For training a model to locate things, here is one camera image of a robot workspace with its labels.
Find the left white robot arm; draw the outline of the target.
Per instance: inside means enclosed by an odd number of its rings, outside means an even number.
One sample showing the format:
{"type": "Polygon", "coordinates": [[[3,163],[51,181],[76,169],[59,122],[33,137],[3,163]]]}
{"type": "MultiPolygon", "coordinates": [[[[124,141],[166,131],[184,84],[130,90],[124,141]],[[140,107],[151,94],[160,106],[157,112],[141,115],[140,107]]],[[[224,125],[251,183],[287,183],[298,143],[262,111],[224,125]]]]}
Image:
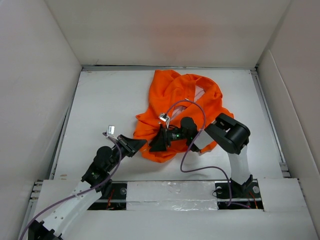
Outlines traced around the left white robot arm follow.
{"type": "Polygon", "coordinates": [[[100,147],[87,171],[70,195],[40,211],[27,224],[20,239],[27,234],[29,240],[62,240],[76,221],[100,198],[107,198],[112,191],[111,177],[125,157],[133,157],[146,139],[132,139],[119,135],[107,136],[113,147],[100,147]]]}

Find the orange zip jacket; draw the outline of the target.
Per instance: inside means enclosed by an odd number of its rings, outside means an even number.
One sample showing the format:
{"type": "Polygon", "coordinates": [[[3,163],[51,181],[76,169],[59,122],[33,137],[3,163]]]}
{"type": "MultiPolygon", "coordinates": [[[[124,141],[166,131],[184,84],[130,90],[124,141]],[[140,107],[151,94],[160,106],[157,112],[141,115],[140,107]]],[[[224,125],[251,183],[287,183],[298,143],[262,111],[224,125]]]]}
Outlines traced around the orange zip jacket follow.
{"type": "Polygon", "coordinates": [[[162,113],[168,113],[176,127],[181,119],[191,117],[197,128],[208,126],[224,113],[234,114],[223,107],[223,93],[217,83],[197,74],[179,74],[174,70],[156,70],[149,88],[148,108],[136,115],[134,139],[150,142],[159,132],[162,113]]]}

